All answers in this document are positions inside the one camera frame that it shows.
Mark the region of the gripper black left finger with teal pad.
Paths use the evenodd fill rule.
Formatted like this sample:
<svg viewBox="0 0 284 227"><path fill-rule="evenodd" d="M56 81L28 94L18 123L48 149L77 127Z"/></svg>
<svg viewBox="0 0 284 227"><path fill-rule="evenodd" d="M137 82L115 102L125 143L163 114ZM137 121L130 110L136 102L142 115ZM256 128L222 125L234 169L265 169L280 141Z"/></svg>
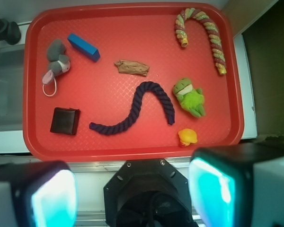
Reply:
<svg viewBox="0 0 284 227"><path fill-rule="evenodd" d="M0 227L72 227L78 200L62 161L0 164Z"/></svg>

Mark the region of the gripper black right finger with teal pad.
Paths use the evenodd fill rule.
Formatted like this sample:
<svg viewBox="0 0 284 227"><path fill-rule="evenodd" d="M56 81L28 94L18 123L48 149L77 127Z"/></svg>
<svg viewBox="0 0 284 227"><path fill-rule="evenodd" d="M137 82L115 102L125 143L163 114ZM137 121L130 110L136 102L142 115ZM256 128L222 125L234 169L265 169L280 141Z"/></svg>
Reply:
<svg viewBox="0 0 284 227"><path fill-rule="evenodd" d="M207 227L284 227L284 143L198 148L188 185Z"/></svg>

